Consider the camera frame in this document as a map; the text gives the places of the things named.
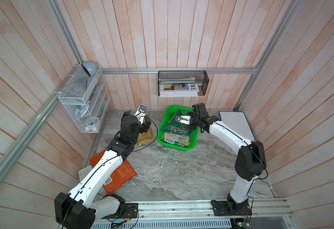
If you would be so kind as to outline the gold chip bag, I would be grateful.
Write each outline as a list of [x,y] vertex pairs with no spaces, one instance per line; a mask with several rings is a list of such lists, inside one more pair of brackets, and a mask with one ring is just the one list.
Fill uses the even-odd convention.
[[[139,131],[141,124],[138,120],[137,120],[137,127],[138,127],[138,131]],[[154,140],[154,136],[153,136],[152,129],[150,127],[148,132],[143,133],[143,134],[139,133],[135,146],[141,146],[142,144],[152,142],[153,140]]]

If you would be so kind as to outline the dark green REAL chip bag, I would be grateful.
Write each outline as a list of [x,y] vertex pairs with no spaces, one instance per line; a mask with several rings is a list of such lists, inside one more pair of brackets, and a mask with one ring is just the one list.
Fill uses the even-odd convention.
[[193,130],[187,125],[172,121],[162,128],[162,140],[168,144],[188,148],[191,145]]

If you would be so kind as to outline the red chip bag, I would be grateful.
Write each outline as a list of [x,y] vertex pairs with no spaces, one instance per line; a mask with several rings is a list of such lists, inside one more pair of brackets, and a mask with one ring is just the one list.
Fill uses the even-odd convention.
[[[92,158],[89,159],[91,165],[93,168],[97,166],[97,164],[101,161],[101,159],[104,157],[104,154],[106,153],[107,156],[113,157],[115,154],[110,154],[110,151],[107,151],[106,149],[102,152],[96,154]],[[137,175],[137,173],[134,171],[134,169],[131,167],[130,163],[125,160],[115,171],[109,175],[106,176],[103,172],[97,171],[96,177],[101,178],[101,180],[104,180],[105,183],[103,184],[103,188],[106,192],[106,194],[112,194],[119,188],[121,188],[127,181],[129,181],[131,178]]]

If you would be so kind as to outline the light green white chip bag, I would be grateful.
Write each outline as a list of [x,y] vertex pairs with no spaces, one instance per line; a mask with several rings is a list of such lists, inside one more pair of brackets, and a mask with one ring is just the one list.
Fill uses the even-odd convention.
[[180,117],[182,115],[181,111],[178,110],[177,112],[171,112],[169,117],[169,122],[177,121],[177,117]]

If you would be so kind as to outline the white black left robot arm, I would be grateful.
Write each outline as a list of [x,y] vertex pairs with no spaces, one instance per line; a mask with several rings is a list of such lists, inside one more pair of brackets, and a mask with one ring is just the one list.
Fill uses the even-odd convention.
[[124,199],[108,195],[94,201],[98,191],[113,172],[134,151],[139,134],[148,131],[151,120],[144,121],[146,106],[141,105],[135,114],[124,112],[120,131],[107,146],[96,166],[67,194],[55,198],[56,222],[67,229],[89,229],[93,223],[106,216],[123,215]]

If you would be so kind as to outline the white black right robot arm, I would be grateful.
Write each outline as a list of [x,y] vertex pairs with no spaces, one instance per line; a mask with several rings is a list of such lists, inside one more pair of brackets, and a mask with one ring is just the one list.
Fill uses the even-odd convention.
[[260,180],[259,176],[267,171],[267,164],[263,144],[258,140],[250,140],[238,134],[218,117],[210,116],[203,103],[192,106],[192,111],[185,117],[189,128],[200,128],[202,132],[210,133],[223,141],[234,153],[237,154],[235,171],[237,178],[224,204],[212,201],[212,206],[219,211],[219,215],[251,214],[249,205],[249,192],[254,181]]

